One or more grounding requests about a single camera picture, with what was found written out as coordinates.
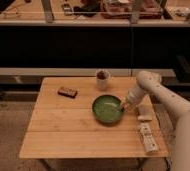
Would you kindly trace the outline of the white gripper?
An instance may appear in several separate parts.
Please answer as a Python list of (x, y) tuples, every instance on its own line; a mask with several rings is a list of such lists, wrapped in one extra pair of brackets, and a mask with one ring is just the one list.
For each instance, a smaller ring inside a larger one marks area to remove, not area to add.
[(135, 85), (133, 88), (131, 88), (125, 97), (126, 102), (122, 102), (120, 104), (120, 109), (125, 110), (130, 105), (137, 106), (141, 103), (142, 99), (146, 95), (146, 91), (140, 88), (138, 85)]

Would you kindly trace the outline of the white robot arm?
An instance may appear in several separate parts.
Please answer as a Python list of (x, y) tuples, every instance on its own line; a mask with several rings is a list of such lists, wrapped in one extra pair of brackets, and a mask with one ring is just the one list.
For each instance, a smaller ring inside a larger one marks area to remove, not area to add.
[(153, 94), (177, 119), (171, 171), (190, 171), (190, 101), (163, 86), (161, 81), (158, 73), (140, 71), (122, 106), (136, 107), (147, 94)]

